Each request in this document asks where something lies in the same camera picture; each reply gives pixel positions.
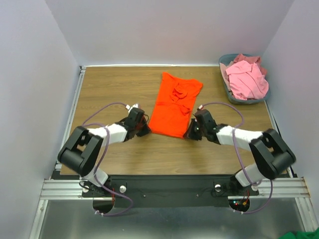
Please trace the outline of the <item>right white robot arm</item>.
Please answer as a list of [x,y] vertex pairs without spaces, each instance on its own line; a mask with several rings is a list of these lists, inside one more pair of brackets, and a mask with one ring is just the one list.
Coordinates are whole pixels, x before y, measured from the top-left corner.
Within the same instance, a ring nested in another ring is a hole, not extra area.
[[263,179],[274,180],[295,163],[296,157],[282,137],[274,129],[248,131],[227,124],[217,124],[206,109],[198,110],[184,134],[184,138],[208,141],[219,145],[232,145],[250,151],[254,163],[243,166],[232,176],[229,188],[234,194],[241,194],[247,186]]

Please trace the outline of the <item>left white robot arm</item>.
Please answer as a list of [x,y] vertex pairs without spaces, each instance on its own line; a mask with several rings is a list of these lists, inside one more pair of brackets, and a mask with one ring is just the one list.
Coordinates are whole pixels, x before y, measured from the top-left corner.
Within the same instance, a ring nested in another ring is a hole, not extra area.
[[135,105],[128,110],[127,117],[112,125],[78,126],[60,149],[57,159],[90,183],[89,186],[79,183],[84,193],[94,190],[99,196],[106,196],[111,190],[109,175],[99,166],[109,145],[149,134],[148,120],[149,116]]

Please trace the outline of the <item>orange t shirt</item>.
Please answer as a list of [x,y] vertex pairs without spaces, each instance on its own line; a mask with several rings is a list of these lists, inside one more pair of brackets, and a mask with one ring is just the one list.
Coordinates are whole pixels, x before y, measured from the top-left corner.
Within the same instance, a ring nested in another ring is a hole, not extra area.
[[182,79],[163,72],[149,122],[152,133],[183,138],[202,87],[203,83],[196,79]]

